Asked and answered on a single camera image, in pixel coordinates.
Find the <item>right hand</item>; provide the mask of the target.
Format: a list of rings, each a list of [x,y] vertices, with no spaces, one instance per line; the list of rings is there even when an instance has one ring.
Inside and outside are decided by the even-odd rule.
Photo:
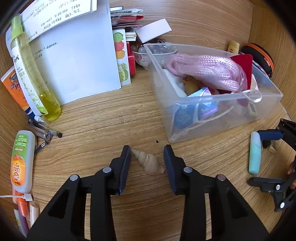
[[[293,160],[293,162],[290,164],[289,168],[288,168],[288,171],[287,171],[287,174],[288,174],[288,177],[291,178],[293,173],[295,173],[295,162],[296,162],[296,156]],[[292,190],[294,190],[296,187],[296,180],[294,179],[293,182],[290,184],[290,188]]]

